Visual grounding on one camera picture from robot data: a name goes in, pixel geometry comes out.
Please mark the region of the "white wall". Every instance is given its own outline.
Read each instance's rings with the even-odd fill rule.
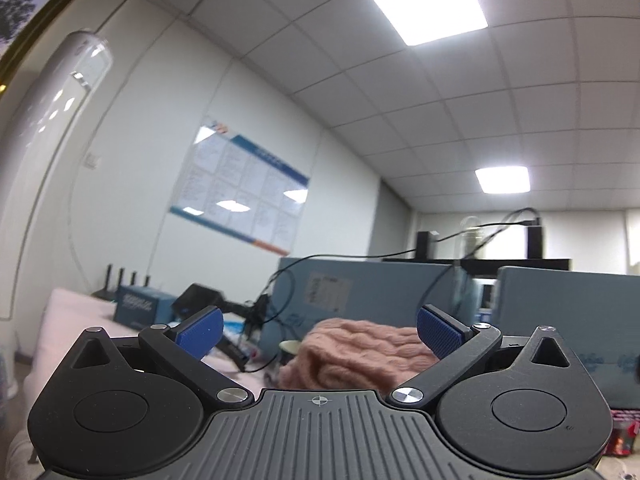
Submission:
[[[407,250],[411,220],[411,208],[387,184],[381,182],[369,254],[392,254]]]
[[[640,262],[640,209],[625,211],[626,237],[628,240],[629,265]]]
[[[460,231],[465,214],[423,215],[421,230],[435,230],[441,237]],[[505,213],[480,213],[481,223],[499,222]],[[570,258],[573,270],[626,274],[625,215],[622,211],[542,212],[545,258]],[[487,227],[490,234],[495,229]],[[456,239],[438,244],[437,258],[460,257]],[[509,227],[486,247],[485,258],[525,258],[526,232]]]
[[[193,282],[236,301],[261,290],[276,254],[167,213],[207,115],[310,177],[293,255],[366,254],[379,177],[361,159],[167,10],[148,0],[90,1],[115,11],[100,30],[115,62],[69,134],[33,222],[14,302],[22,352],[33,351],[51,288],[97,290],[108,263],[149,272],[174,294]],[[60,20],[70,30],[99,22],[77,0]],[[81,164],[87,153],[97,169]]]

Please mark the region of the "ceiling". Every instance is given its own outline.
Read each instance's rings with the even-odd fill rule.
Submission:
[[[479,0],[407,47],[373,0],[165,0],[331,127],[419,211],[640,206],[640,0]],[[474,170],[524,165],[532,191]]]

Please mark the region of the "wall poster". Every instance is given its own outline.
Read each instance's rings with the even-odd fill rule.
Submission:
[[[170,212],[286,256],[308,178],[217,121],[198,131]]]

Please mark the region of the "paper label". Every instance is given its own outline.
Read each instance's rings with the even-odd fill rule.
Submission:
[[[305,303],[343,314],[349,299],[353,280],[312,272],[305,287]]]

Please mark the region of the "pink fabric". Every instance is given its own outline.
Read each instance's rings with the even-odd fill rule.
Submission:
[[[278,382],[291,390],[370,388],[386,395],[436,362],[415,328],[326,319],[305,336]]]

